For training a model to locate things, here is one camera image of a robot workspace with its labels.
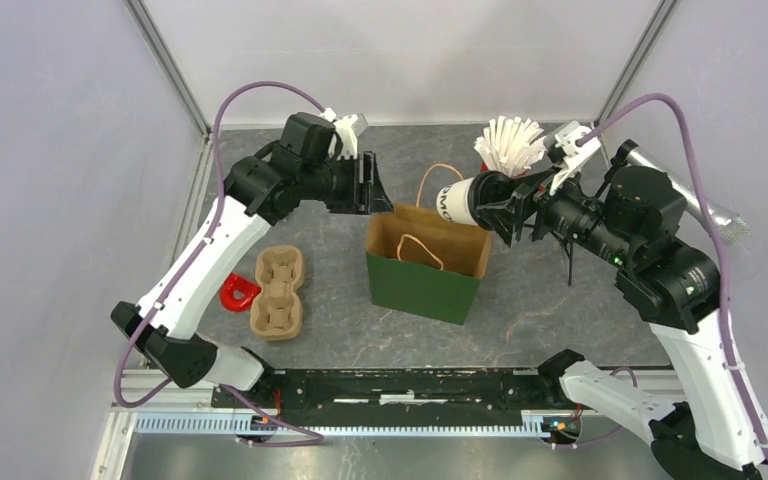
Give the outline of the green paper bag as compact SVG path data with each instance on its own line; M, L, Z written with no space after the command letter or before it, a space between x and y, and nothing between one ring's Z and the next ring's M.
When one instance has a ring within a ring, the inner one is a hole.
M397 203L372 217L365 255L371 302L453 325L466 322L485 278L491 234L437 210Z

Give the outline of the brown cardboard cup carrier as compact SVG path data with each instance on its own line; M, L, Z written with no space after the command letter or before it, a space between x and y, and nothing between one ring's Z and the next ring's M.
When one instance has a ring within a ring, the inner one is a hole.
M258 255L255 280L261 292L250 310L250 328L258 337L283 341L299 334L303 303L298 290L304 279L305 261L297 247L274 246Z

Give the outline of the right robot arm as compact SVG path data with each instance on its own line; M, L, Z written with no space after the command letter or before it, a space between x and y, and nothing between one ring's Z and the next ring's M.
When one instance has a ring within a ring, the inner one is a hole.
M518 179L496 171L474 178L467 210L507 245L524 226L533 240L552 235L610 264L623 298L667 352L685 398L662 400L563 350L538 369L537 392L551 408L592 408L634 433L675 479L756 479L768 464L768 423L753 425L720 332L722 275L676 233L686 201L662 171L626 166L597 196L576 181L550 191L551 171Z

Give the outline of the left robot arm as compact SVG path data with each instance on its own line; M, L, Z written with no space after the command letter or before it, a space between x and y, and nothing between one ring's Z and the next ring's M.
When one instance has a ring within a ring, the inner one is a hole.
M244 254L301 202L320 201L333 214L392 211L375 153L358 146L367 127L361 114L291 115L278 140L230 168L205 223L162 279L113 308L112 322L178 387L229 385L255 408L272 399L263 361L202 338L199 323Z

